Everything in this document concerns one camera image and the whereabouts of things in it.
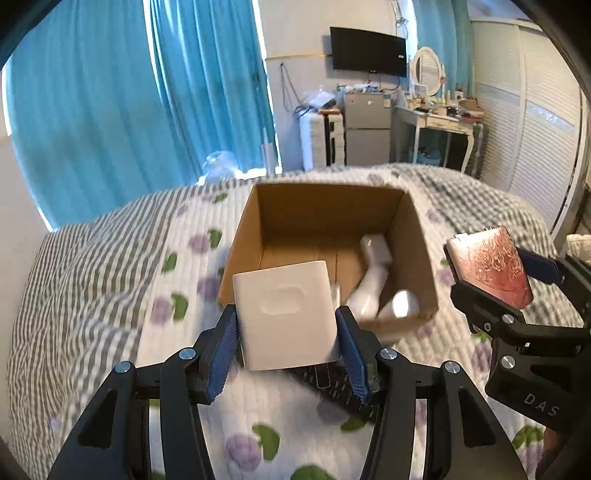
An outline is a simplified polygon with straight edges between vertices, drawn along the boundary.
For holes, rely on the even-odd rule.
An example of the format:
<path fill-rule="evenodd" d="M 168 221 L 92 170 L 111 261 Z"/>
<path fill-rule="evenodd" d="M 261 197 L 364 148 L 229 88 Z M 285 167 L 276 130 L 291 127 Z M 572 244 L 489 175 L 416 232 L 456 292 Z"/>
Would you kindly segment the black wall television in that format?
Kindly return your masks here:
<path fill-rule="evenodd" d="M 329 35 L 335 70 L 407 76 L 404 38 L 344 27 L 331 27 Z"/>

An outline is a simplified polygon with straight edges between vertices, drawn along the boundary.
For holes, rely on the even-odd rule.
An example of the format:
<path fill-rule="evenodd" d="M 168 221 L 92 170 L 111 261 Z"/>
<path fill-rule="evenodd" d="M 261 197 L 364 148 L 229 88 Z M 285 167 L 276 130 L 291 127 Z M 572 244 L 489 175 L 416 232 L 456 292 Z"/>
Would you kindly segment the white bottle in box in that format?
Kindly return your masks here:
<path fill-rule="evenodd" d="M 365 235 L 360 241 L 367 271 L 346 306 L 356 321 L 374 320 L 380 307 L 380 296 L 389 277 L 393 262 L 391 250 L 383 235 Z"/>

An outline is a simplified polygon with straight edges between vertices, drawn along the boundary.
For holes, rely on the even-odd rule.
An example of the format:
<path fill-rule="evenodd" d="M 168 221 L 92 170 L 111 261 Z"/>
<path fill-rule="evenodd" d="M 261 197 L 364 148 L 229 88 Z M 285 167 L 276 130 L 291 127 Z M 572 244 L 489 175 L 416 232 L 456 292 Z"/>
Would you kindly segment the pink rose card box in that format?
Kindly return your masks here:
<path fill-rule="evenodd" d="M 517 247 L 501 226 L 477 233 L 462 233 L 445 245 L 456 281 L 467 282 L 522 310 L 534 299 Z"/>

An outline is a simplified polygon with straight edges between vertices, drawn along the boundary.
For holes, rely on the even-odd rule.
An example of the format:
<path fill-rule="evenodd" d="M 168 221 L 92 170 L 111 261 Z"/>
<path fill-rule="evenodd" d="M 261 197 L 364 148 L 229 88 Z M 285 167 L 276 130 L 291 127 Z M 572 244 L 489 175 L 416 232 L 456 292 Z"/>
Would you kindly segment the oval vanity mirror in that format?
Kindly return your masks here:
<path fill-rule="evenodd" d="M 410 63 L 414 85 L 420 85 L 428 97 L 440 93 L 446 83 L 444 64 L 430 47 L 420 47 Z"/>

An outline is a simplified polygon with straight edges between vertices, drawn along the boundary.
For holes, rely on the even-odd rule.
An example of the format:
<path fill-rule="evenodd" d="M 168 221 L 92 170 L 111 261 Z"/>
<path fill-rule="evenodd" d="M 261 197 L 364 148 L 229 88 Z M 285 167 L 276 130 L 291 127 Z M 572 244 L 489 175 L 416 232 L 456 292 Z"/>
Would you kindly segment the black remote control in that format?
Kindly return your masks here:
<path fill-rule="evenodd" d="M 367 404 L 360 400 L 353 392 L 349 376 L 341 363 L 290 368 L 287 372 L 301 384 L 314 390 L 322 401 L 328 401 L 331 406 L 339 406 L 349 415 L 359 417 L 365 422 L 376 423 L 378 404 Z"/>

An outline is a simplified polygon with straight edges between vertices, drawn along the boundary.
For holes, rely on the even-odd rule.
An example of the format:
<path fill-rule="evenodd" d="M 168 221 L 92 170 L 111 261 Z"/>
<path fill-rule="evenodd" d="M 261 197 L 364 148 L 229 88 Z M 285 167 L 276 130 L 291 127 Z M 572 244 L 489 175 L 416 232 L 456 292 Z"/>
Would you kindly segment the blue curtain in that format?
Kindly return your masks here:
<path fill-rule="evenodd" d="M 274 124 L 249 1 L 62 1 L 3 70 L 19 166 L 53 228 L 263 167 Z"/>

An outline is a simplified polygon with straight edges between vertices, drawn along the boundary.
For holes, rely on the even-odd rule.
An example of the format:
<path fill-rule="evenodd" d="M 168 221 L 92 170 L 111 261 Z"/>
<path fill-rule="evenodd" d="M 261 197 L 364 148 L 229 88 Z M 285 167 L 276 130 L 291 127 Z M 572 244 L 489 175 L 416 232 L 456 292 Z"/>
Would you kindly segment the white dressing table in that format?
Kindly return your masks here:
<path fill-rule="evenodd" d="M 461 137 L 465 141 L 465 149 L 459 168 L 462 174 L 468 173 L 468 167 L 473 157 L 478 159 L 481 156 L 485 133 L 485 124 L 481 119 L 440 115 L 433 111 L 394 106 L 390 161 L 392 163 L 418 164 L 420 147 L 423 142 L 422 135 L 426 132 L 444 136 L 445 148 L 440 160 L 440 165 L 444 168 L 450 165 L 454 137 Z"/>

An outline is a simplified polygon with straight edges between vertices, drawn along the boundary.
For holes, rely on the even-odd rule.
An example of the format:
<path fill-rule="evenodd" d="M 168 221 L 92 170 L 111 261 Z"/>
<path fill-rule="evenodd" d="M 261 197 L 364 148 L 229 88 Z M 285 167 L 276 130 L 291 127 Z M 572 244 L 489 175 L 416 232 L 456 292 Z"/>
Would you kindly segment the small grey refrigerator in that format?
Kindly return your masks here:
<path fill-rule="evenodd" d="M 384 94 L 346 93 L 342 97 L 346 165 L 375 166 L 390 161 L 392 108 Z"/>

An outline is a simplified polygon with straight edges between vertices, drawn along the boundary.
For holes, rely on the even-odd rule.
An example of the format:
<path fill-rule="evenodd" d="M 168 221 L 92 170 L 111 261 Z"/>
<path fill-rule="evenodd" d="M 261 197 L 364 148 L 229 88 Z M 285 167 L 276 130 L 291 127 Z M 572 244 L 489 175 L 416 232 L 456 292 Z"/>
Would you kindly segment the white cylinder in box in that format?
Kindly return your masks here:
<path fill-rule="evenodd" d="M 417 316 L 420 313 L 418 297 L 410 290 L 399 290 L 379 311 L 377 320 L 397 320 Z"/>

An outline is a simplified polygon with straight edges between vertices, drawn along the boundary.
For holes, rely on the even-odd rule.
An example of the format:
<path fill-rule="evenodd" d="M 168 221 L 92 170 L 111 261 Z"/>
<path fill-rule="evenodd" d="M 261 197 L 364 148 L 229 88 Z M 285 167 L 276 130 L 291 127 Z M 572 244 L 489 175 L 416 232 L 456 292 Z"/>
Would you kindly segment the brown cardboard box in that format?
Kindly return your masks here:
<path fill-rule="evenodd" d="M 370 320 L 367 329 L 394 341 L 431 321 L 439 310 L 425 230 L 411 193 L 392 186 L 262 183 L 252 187 L 226 261 L 217 300 L 233 300 L 236 273 L 315 260 L 325 261 L 342 299 L 362 281 L 368 263 L 363 236 L 381 234 L 393 256 L 380 296 L 386 305 L 405 289 L 419 302 L 408 319 Z"/>

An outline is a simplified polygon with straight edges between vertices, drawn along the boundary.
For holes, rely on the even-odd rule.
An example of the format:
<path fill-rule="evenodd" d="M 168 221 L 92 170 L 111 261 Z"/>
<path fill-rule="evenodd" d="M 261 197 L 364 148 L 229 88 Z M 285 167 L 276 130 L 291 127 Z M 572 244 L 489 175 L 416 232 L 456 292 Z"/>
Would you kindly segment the white suitcase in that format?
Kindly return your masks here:
<path fill-rule="evenodd" d="M 298 122 L 304 171 L 346 164 L 345 128 L 341 113 L 308 112 Z"/>

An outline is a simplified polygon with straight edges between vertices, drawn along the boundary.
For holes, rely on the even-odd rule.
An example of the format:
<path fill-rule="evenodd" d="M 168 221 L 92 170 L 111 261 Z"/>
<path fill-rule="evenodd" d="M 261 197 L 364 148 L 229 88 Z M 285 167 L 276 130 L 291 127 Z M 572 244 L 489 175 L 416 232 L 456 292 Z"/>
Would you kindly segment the floral quilted bedspread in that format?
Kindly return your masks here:
<path fill-rule="evenodd" d="M 472 334 L 450 299 L 445 241 L 504 226 L 543 256 L 554 245 L 524 200 L 461 173 L 396 165 L 297 174 L 300 182 L 403 187 L 426 236 L 439 309 L 401 338 L 418 363 L 458 361 L 486 382 L 491 345 Z M 190 345 L 215 322 L 228 249 L 252 181 L 188 186 L 144 196 L 91 223 L 48 234 L 36 255 L 12 331 L 8 360 L 10 452 L 45 478 L 116 363 L 149 364 Z M 233 366 L 222 394 L 200 411 L 220 479 L 356 479 L 372 428 L 286 372 Z"/>

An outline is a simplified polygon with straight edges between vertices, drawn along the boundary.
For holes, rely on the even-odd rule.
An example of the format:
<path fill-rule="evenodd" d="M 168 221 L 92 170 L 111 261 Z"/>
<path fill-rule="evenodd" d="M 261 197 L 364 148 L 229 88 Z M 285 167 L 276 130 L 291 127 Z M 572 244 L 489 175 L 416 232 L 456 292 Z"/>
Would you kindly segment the white power adapter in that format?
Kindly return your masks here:
<path fill-rule="evenodd" d="M 339 359 L 325 261 L 235 274 L 232 286 L 247 370 L 283 370 Z"/>

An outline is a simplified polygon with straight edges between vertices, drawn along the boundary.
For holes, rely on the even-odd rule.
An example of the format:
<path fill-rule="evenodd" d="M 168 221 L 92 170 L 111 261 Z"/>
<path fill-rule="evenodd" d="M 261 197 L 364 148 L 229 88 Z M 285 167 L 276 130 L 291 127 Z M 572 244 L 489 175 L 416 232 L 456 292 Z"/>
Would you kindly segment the white louvered wardrobe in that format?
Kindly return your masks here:
<path fill-rule="evenodd" d="M 533 206 L 556 235 L 582 176 L 587 102 L 541 29 L 477 18 L 474 75 L 488 128 L 481 179 Z"/>

